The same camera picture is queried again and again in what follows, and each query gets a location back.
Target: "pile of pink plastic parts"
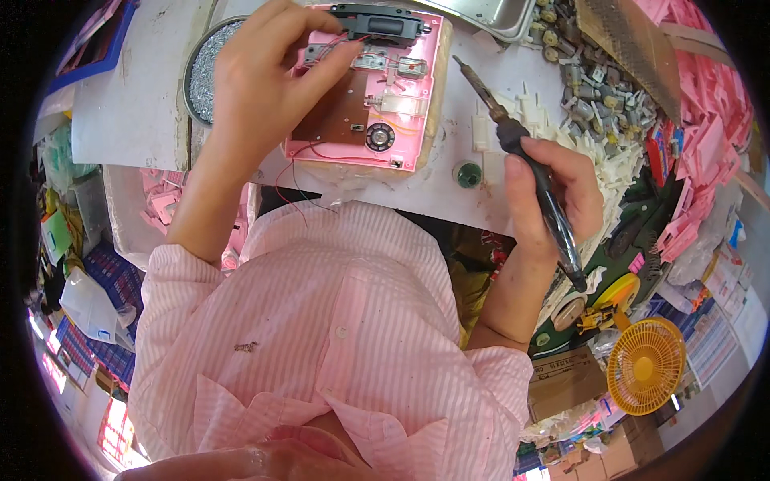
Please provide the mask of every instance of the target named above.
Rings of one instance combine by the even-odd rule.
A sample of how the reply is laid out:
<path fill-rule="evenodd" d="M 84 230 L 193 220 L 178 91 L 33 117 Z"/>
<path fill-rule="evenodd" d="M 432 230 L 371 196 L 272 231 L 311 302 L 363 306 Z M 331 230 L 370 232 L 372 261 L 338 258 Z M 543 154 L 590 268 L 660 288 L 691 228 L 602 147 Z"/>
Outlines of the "pile of pink plastic parts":
<path fill-rule="evenodd" d="M 676 23 L 714 33 L 691 0 L 635 0 L 652 21 Z M 750 141 L 754 112 L 738 73 L 705 55 L 676 51 L 681 82 L 685 144 L 675 166 L 685 186 L 671 223 L 658 240 L 661 260 L 671 262 L 698 237 L 698 227 L 715 201 L 715 187 L 726 185 L 740 168 L 741 150 Z"/>
<path fill-rule="evenodd" d="M 182 198 L 188 174 L 158 169 L 139 169 L 139 171 L 142 172 L 142 183 L 147 197 L 146 208 L 139 215 L 145 222 L 166 235 L 176 206 Z M 225 273 L 238 268 L 240 253 L 243 244 L 246 243 L 246 235 L 249 231 L 248 199 L 249 187 L 246 184 L 241 191 L 238 215 L 233 231 L 230 233 L 230 240 L 225 252 L 222 253 L 222 271 Z"/>

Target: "round metal container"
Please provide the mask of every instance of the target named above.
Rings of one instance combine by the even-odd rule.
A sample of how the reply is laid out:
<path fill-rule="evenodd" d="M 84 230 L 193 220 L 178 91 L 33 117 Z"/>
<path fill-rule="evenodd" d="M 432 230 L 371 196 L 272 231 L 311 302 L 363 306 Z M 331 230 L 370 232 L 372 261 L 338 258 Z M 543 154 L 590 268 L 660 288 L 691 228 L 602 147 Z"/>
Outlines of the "round metal container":
<path fill-rule="evenodd" d="M 185 107 L 187 107 L 187 114 L 192 117 L 193 120 L 198 122 L 200 125 L 206 127 L 207 129 L 211 129 L 211 122 L 207 122 L 206 120 L 201 119 L 200 115 L 198 115 L 198 112 L 196 112 L 195 107 L 193 106 L 193 101 L 190 100 L 190 79 L 193 76 L 193 64 L 195 63 L 196 58 L 198 58 L 198 52 L 200 52 L 200 48 L 203 47 L 203 44 L 206 43 L 206 40 L 208 40 L 211 35 L 214 35 L 219 31 L 220 28 L 224 27 L 225 25 L 229 25 L 231 23 L 235 22 L 241 22 L 242 20 L 246 20 L 249 16 L 248 15 L 239 15 L 237 17 L 230 17 L 225 20 L 222 20 L 220 23 L 214 25 L 212 28 L 209 29 L 209 31 L 206 32 L 206 34 L 200 38 L 198 43 L 196 43 L 195 48 L 192 49 L 192 52 L 190 52 L 190 57 L 187 58 L 187 66 L 185 67 L 185 76 L 183 79 L 183 88 L 185 89 Z"/>

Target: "person's left hand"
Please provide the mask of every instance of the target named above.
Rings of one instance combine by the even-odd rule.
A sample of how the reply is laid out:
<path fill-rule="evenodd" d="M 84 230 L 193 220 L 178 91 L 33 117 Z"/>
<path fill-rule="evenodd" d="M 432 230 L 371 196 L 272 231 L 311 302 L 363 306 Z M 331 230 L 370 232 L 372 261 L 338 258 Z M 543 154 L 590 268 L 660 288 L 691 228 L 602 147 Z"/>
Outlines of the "person's left hand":
<path fill-rule="evenodd" d="M 225 44 L 214 65 L 213 129 L 207 144 L 244 181 L 347 72 L 361 44 L 338 45 L 305 75 L 291 78 L 297 51 L 312 31 L 339 34 L 324 10 L 290 0 L 258 8 Z"/>

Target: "brown circuit board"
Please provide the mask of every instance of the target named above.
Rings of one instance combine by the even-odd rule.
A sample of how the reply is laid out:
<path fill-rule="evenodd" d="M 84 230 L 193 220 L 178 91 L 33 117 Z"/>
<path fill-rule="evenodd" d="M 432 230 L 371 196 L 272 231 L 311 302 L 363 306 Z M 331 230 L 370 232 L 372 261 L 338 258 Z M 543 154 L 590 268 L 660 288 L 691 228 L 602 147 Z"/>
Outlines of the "brown circuit board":
<path fill-rule="evenodd" d="M 302 119 L 291 139 L 364 145 L 369 120 L 369 110 L 363 104 L 366 90 L 367 74 L 349 70 Z M 363 128 L 352 130 L 352 125 Z"/>

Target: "yellow wire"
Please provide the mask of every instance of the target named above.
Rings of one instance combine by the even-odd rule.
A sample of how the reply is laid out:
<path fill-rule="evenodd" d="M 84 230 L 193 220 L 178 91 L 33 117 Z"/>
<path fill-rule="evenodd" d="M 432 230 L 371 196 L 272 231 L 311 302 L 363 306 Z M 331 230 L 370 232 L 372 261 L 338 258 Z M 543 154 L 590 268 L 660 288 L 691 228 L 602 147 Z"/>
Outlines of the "yellow wire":
<path fill-rule="evenodd" d="M 376 117 L 377 119 L 381 119 L 381 120 L 386 120 L 388 122 L 392 122 L 393 123 L 393 128 L 396 129 L 398 132 L 400 132 L 402 135 L 417 135 L 417 133 L 420 131 L 419 129 L 410 129 L 408 127 L 403 127 L 401 125 L 398 125 L 397 123 L 393 122 L 392 120 L 386 119 L 382 115 L 378 115 L 378 114 L 375 114 L 375 113 L 372 113 L 372 112 L 369 112 L 369 115 L 372 115 L 373 117 Z"/>

